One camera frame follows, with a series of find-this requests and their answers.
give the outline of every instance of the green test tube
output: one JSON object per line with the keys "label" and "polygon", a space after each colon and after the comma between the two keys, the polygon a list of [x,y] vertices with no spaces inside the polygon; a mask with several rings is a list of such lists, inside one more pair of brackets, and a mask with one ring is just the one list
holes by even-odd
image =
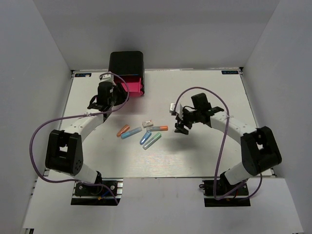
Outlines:
{"label": "green test tube", "polygon": [[147,150],[151,145],[153,145],[159,138],[161,138],[161,133],[157,133],[148,142],[143,145],[143,149]]}

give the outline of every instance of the gray wall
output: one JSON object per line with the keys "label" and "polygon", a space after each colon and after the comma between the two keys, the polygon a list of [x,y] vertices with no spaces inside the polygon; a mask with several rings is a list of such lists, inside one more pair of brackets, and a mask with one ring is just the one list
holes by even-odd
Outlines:
{"label": "gray wall", "polygon": [[282,0],[244,70],[259,125],[273,129],[305,233],[312,233],[312,2]]}
{"label": "gray wall", "polygon": [[146,68],[243,66],[279,0],[34,0],[73,70],[141,50]]}
{"label": "gray wall", "polygon": [[[62,114],[71,72],[31,0],[0,1],[0,233],[19,233],[36,178],[28,144]],[[44,168],[48,132],[35,142]]]}

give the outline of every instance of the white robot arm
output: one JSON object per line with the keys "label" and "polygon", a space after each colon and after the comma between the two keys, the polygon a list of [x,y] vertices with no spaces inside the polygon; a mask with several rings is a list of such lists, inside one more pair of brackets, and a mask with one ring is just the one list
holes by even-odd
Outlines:
{"label": "white robot arm", "polygon": [[[115,84],[111,76],[102,78],[87,111],[90,114],[107,112],[126,98],[127,92],[120,83]],[[101,174],[83,163],[82,143],[109,115],[82,117],[63,130],[53,130],[49,135],[45,166],[82,182],[101,183]]]}
{"label": "white robot arm", "polygon": [[[175,104],[170,105],[170,113],[177,120],[175,132],[188,135],[189,131],[184,127],[191,129],[198,122],[225,131],[228,116],[222,108],[212,108],[204,93],[192,96],[192,101],[192,111],[181,105],[175,111]],[[223,189],[225,192],[282,161],[273,133],[268,127],[254,128],[230,117],[227,135],[241,145],[242,161],[220,175],[220,184],[226,187]]]}

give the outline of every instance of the blue test tube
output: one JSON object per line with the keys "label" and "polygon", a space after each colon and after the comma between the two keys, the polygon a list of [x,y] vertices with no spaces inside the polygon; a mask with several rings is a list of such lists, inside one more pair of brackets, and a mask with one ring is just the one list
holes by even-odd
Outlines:
{"label": "blue test tube", "polygon": [[140,145],[143,145],[146,142],[146,140],[151,136],[151,134],[152,133],[150,131],[147,131],[140,140]]}
{"label": "blue test tube", "polygon": [[134,134],[136,134],[136,133],[139,133],[139,132],[141,132],[141,131],[142,131],[142,128],[141,128],[141,127],[134,128],[134,129],[132,129],[132,130],[130,130],[130,131],[127,131],[127,132],[121,134],[121,137],[120,137],[120,138],[121,138],[121,139],[125,139],[125,138],[130,137],[130,136],[132,136],[132,135],[134,135]]}

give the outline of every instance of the white board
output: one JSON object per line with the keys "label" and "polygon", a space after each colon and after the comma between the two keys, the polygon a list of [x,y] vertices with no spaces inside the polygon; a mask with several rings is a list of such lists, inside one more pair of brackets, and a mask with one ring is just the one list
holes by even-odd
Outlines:
{"label": "white board", "polygon": [[[72,182],[49,184],[39,179],[24,228],[33,228],[34,234],[302,232],[284,179],[264,179],[250,207],[204,207],[200,183],[200,178],[126,178],[117,207],[91,207],[70,205]],[[250,179],[250,191],[258,183]]]}
{"label": "white board", "polygon": [[[86,112],[91,97],[97,94],[101,72],[91,77],[74,78],[65,116]],[[118,112],[97,127],[84,141],[84,163],[100,171],[103,177],[205,177],[213,176],[223,133],[197,123],[188,136],[174,133],[175,117],[169,114],[170,102],[175,102],[182,91],[202,86],[219,94],[227,103],[230,114],[255,127],[245,90],[239,75],[222,75],[221,71],[146,71],[145,95],[131,98]],[[192,105],[191,96],[202,90],[192,90],[182,98],[183,105]],[[207,94],[212,106],[222,106]],[[169,131],[144,150],[139,144],[145,130],[121,140],[116,133],[125,124],[131,129],[142,126],[142,121],[168,125]],[[75,120],[66,120],[62,128]],[[226,140],[219,173],[241,161],[240,145]]]}

